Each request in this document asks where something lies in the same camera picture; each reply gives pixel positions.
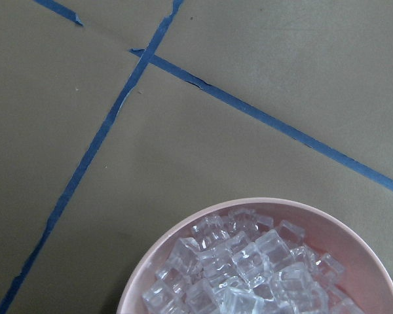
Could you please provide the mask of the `pile of clear ice cubes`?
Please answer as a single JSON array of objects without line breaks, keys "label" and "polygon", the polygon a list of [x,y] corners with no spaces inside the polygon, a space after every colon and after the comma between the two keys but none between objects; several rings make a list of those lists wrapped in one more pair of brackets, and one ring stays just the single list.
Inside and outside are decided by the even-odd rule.
[{"label": "pile of clear ice cubes", "polygon": [[359,313],[338,286],[344,271],[302,227],[238,208],[177,239],[142,300],[150,313]]}]

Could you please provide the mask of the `pink bowl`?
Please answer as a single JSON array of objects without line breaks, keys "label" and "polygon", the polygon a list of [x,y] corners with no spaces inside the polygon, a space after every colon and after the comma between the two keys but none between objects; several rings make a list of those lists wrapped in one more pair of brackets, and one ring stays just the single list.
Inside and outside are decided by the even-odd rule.
[{"label": "pink bowl", "polygon": [[128,273],[122,280],[117,313],[145,313],[142,292],[155,278],[174,241],[189,234],[189,227],[212,213],[225,214],[249,207],[275,221],[290,220],[306,231],[307,243],[329,251],[346,267],[341,288],[366,313],[393,313],[393,205],[342,203],[335,212],[281,198],[241,198],[211,205],[199,211],[190,207],[170,210],[139,207],[127,220],[132,244]]}]

